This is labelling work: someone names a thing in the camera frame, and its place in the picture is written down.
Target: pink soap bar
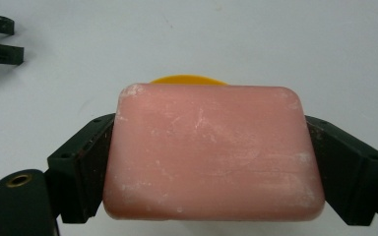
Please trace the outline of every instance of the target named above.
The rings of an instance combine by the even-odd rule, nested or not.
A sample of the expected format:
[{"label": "pink soap bar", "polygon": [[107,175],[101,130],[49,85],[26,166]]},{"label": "pink soap bar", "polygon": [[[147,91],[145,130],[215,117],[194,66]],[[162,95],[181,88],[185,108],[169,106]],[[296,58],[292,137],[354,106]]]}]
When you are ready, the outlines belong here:
[{"label": "pink soap bar", "polygon": [[131,85],[106,171],[114,218],[297,221],[324,205],[302,107],[287,88]]}]

